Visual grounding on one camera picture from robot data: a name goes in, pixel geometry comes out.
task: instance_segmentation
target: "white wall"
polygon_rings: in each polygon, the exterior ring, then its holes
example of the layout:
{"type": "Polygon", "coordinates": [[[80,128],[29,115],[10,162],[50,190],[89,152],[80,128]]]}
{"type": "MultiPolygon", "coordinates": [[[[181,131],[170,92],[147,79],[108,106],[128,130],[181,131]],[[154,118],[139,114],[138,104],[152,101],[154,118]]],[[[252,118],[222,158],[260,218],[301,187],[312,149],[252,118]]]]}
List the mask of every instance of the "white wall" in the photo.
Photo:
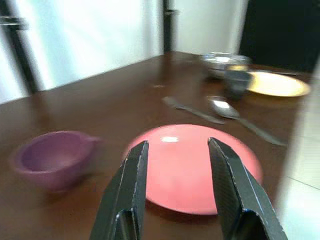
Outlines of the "white wall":
{"type": "Polygon", "coordinates": [[[15,0],[41,90],[161,54],[160,0],[15,0]]]}
{"type": "Polygon", "coordinates": [[[239,49],[248,0],[174,0],[175,50],[193,54],[239,49]]]}

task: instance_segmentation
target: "wooden table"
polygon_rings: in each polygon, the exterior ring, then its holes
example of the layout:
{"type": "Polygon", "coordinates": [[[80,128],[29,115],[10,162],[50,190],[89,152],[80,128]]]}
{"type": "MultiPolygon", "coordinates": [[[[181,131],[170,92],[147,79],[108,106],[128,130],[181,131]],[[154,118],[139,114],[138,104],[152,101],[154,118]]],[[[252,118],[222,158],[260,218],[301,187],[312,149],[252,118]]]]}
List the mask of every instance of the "wooden table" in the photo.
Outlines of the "wooden table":
{"type": "MultiPolygon", "coordinates": [[[[162,103],[163,97],[174,96],[210,112],[205,96],[222,94],[223,86],[206,77],[195,60],[194,55],[172,52],[0,105],[0,239],[89,239],[103,190],[120,166],[127,144],[151,128],[168,124],[203,125],[239,138],[258,156],[263,186],[273,202],[286,147],[265,142],[234,120],[213,124],[162,103]],[[104,139],[87,177],[65,194],[33,186],[8,164],[18,146],[57,130],[83,131],[104,139]]],[[[298,78],[308,80],[303,75],[298,78]]],[[[243,117],[290,142],[301,101],[250,93],[230,103],[243,117]]],[[[143,239],[222,240],[223,236],[217,216],[181,214],[147,202],[143,239]]]]}

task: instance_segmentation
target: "pink plate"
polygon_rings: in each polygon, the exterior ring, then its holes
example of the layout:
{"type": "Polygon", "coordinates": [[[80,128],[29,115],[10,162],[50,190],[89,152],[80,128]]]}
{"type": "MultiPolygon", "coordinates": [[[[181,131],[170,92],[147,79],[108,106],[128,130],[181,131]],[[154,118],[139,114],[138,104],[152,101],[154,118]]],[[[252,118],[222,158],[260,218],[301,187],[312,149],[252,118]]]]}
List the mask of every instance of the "pink plate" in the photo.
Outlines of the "pink plate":
{"type": "Polygon", "coordinates": [[[132,148],[144,140],[149,141],[146,184],[149,201],[182,213],[217,214],[209,137],[232,147],[255,179],[262,181],[255,154],[237,138],[205,126],[166,125],[144,133],[129,145],[132,148]]]}

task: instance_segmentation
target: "floor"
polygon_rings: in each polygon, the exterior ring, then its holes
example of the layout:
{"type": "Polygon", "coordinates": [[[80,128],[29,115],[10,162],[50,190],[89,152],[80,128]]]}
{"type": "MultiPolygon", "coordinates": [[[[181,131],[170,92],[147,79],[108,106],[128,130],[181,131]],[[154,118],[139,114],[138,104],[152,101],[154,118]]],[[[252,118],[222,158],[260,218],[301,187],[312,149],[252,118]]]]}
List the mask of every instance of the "floor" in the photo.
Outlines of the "floor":
{"type": "Polygon", "coordinates": [[[289,240],[320,240],[320,74],[304,100],[275,204],[289,240]]]}

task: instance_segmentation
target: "plate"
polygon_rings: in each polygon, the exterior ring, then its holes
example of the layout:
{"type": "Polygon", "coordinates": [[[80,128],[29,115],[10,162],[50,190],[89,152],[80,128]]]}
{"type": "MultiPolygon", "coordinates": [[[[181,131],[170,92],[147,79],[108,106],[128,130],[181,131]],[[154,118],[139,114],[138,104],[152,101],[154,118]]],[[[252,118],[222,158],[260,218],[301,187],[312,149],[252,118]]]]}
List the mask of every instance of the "plate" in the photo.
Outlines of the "plate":
{"type": "Polygon", "coordinates": [[[310,92],[310,86],[296,78],[262,71],[251,71],[253,81],[248,90],[258,94],[297,97],[310,92]]]}
{"type": "Polygon", "coordinates": [[[255,154],[237,138],[214,128],[178,124],[152,129],[127,148],[149,141],[146,198],[164,208],[197,215],[217,214],[208,138],[229,145],[249,172],[262,181],[255,154]]]}

